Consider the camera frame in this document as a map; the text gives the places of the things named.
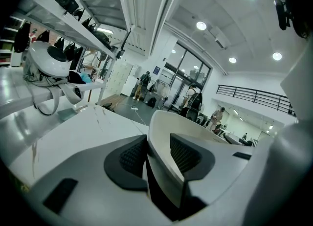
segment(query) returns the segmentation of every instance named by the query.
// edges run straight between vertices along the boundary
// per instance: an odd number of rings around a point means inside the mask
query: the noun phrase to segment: man
[[[147,71],[140,78],[140,83],[138,84],[138,87],[137,87],[137,90],[135,92],[135,95],[133,96],[134,100],[136,100],[136,97],[139,95],[138,99],[137,99],[137,101],[139,101],[141,96],[147,92],[147,87],[148,87],[148,84],[150,83],[150,81],[151,81],[150,72]]]
[[[209,131],[214,131],[217,123],[221,121],[223,118],[223,112],[225,111],[225,108],[222,107],[220,110],[215,111],[212,116],[211,116],[211,121],[208,125],[208,130]]]
[[[90,52],[83,56],[83,59],[84,73],[92,78],[95,73],[94,69],[97,68],[99,63],[99,60],[97,58],[97,51],[91,48]]]
[[[248,135],[248,133],[245,133],[245,134],[243,135],[243,140],[245,140],[245,141],[246,141],[246,137],[247,137],[247,135]]]
[[[188,105],[188,102],[190,100],[190,98],[195,94],[197,93],[195,88],[197,87],[196,84],[192,83],[190,86],[189,86],[189,89],[187,90],[186,92],[186,96],[183,100],[183,102],[181,103],[181,107],[182,107],[182,110],[180,112],[180,115],[182,115],[183,117],[186,117],[187,115],[187,111],[188,111],[188,108],[187,108],[187,105]]]

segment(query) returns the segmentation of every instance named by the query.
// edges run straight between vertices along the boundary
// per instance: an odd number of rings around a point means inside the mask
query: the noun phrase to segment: ceiling panel
[[[212,4],[214,0],[182,0],[181,2],[181,6],[192,13],[200,13]]]
[[[224,8],[217,3],[205,8],[202,11],[202,15],[209,19],[213,26],[217,26],[220,29],[234,22]]]

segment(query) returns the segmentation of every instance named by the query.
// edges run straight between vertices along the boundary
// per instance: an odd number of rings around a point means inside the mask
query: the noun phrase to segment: fluorescent light
[[[104,28],[98,28],[97,31],[103,31],[103,32],[107,32],[107,33],[113,34],[112,30],[104,29]]]
[[[235,64],[235,63],[237,62],[237,59],[236,59],[236,58],[233,58],[233,57],[229,58],[228,60],[229,60],[232,64]]]
[[[206,29],[206,24],[204,22],[197,22],[197,28],[199,30],[205,30]]]
[[[276,61],[279,61],[282,59],[282,54],[281,53],[278,53],[278,52],[275,52],[273,54],[273,59],[276,60]]]

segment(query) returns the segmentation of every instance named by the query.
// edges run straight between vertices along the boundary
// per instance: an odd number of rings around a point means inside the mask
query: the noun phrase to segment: desk
[[[179,114],[179,112],[181,112],[181,110],[182,110],[182,109],[179,107],[179,105],[171,104],[167,111],[170,111],[170,110],[172,110],[173,108],[175,108],[176,110],[178,110],[178,114]]]

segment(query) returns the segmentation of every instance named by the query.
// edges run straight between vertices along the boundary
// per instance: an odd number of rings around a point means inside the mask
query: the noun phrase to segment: window
[[[202,62],[197,57],[187,51],[179,69],[195,80],[201,64]]]
[[[199,76],[197,78],[197,82],[200,83],[201,85],[204,85],[208,73],[209,73],[209,68],[203,64],[201,71],[199,73]]]
[[[175,44],[172,53],[170,54],[169,58],[168,58],[168,63],[176,68],[178,68],[178,65],[181,61],[181,59],[184,56],[186,49],[184,49],[183,47],[181,47],[178,44]]]

